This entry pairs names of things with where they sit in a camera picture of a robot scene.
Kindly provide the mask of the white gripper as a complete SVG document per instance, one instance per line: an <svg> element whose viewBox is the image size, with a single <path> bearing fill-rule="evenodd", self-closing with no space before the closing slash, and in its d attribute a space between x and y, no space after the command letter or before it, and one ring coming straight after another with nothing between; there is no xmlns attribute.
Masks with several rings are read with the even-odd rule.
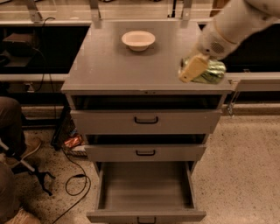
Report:
<svg viewBox="0 0 280 224"><path fill-rule="evenodd" d="M183 82L192 81L207 70L209 57L223 60L238 46L223 38L218 32L215 22L210 22L201 31L196 44L200 54L181 60L178 78Z"/></svg>

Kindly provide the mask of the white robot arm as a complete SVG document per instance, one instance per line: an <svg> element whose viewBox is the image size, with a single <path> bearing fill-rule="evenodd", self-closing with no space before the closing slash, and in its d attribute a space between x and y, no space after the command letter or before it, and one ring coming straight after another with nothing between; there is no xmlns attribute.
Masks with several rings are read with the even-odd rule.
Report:
<svg viewBox="0 0 280 224"><path fill-rule="evenodd" d="M187 64L178 77L189 82L209 68L209 60L223 60L249 36L260 32L280 18L280 0L230 0L199 35Z"/></svg>

